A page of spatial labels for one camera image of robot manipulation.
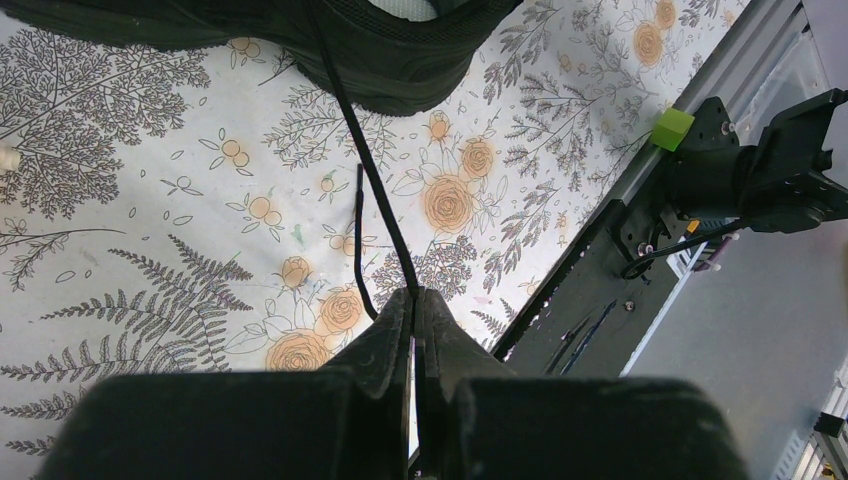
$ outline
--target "green cube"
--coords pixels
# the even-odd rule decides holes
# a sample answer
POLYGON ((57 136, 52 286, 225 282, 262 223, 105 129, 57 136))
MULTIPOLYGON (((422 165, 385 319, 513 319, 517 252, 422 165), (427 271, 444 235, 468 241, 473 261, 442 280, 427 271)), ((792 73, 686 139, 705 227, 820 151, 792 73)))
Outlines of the green cube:
POLYGON ((686 137, 695 117, 675 108, 669 108, 662 114, 651 133, 651 142, 670 152, 677 150, 680 142, 686 137))

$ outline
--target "gray floor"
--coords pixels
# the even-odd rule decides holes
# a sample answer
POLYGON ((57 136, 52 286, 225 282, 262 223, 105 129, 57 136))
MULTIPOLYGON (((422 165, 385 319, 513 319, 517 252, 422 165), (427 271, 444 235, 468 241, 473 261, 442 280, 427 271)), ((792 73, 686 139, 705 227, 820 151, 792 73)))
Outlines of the gray floor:
MULTIPOLYGON (((798 73, 760 102, 766 118, 805 98, 797 88, 810 83, 799 80, 809 74, 803 63, 789 62, 798 73)), ((825 142, 835 149, 828 176, 842 185, 845 132, 848 105, 837 109, 825 142)), ((720 272, 691 277, 630 375, 684 378, 705 389, 752 478, 767 478, 790 436, 809 435, 848 352, 848 220, 794 235, 745 231, 721 264, 720 272)))

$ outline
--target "gray branch print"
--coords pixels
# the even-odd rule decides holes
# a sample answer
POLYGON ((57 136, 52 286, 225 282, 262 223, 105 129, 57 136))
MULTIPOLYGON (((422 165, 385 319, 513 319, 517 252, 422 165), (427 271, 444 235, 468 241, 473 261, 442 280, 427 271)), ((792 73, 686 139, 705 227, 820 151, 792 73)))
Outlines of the gray branch print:
POLYGON ((494 99, 501 97, 504 88, 518 83, 523 65, 534 65, 542 52, 548 50, 551 32, 547 25, 560 10, 562 7, 553 7, 552 0, 536 0, 521 12, 524 20, 520 24, 501 30, 501 53, 509 52, 509 56, 503 63, 493 62, 486 68, 483 98, 489 105, 494 99))
POLYGON ((209 86, 201 51, 101 47, 23 29, 0 45, 0 140, 19 150, 0 175, 0 202, 71 218, 76 207, 118 196, 114 143, 141 143, 183 127, 175 87, 209 86))
POLYGON ((535 246, 542 233, 548 230, 551 212, 547 206, 557 192, 559 189, 554 188, 553 179, 536 185, 524 196, 524 207, 501 222, 501 232, 504 234, 501 242, 507 241, 508 244, 505 252, 495 251, 486 259, 483 288, 487 293, 492 293, 492 289, 500 285, 503 276, 518 267, 522 249, 535 246))
MULTIPOLYGON (((262 143, 276 147, 284 167, 308 168, 310 164, 326 160, 334 148, 344 155, 356 154, 353 139, 345 126, 344 117, 336 99, 315 86, 292 87, 292 95, 284 103, 292 111, 285 114, 277 127, 265 134, 262 143)), ((394 138, 389 129, 391 118, 366 112, 354 106, 362 132, 374 156, 374 163, 381 170, 394 162, 394 138)))
POLYGON ((589 127, 589 108, 598 98, 587 98, 577 88, 560 85, 545 72, 527 74, 521 86, 524 117, 514 116, 512 132, 506 135, 522 143, 507 150, 504 165, 518 167, 521 177, 536 178, 540 155, 556 158, 557 168, 570 178, 569 190, 578 191, 586 172, 588 147, 594 145, 589 127))

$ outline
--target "black mount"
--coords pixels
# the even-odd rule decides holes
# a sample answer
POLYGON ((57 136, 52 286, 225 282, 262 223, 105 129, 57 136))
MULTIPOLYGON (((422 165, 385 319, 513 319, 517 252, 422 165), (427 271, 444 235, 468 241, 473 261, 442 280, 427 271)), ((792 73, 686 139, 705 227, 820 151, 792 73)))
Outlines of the black mount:
POLYGON ((833 112, 846 101, 842 90, 825 92, 776 115, 759 145, 740 146, 721 101, 707 99, 665 174, 668 202, 680 216, 740 217, 758 232, 848 218, 848 190, 823 174, 833 151, 822 151, 833 112), (694 142, 705 132, 711 142, 694 142))

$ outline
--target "black shoe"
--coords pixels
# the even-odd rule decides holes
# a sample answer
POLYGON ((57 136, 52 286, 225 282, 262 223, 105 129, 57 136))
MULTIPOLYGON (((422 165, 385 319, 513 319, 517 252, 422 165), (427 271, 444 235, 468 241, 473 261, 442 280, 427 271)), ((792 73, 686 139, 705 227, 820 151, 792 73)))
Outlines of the black shoe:
MULTIPOLYGON (((521 0, 429 0, 438 17, 411 22, 368 0, 311 0, 351 101, 412 115, 441 103, 462 80, 474 51, 521 0)), ((0 0, 30 25, 123 47, 182 50, 234 37, 280 44, 298 69, 330 89, 306 12, 298 0, 0 0)))

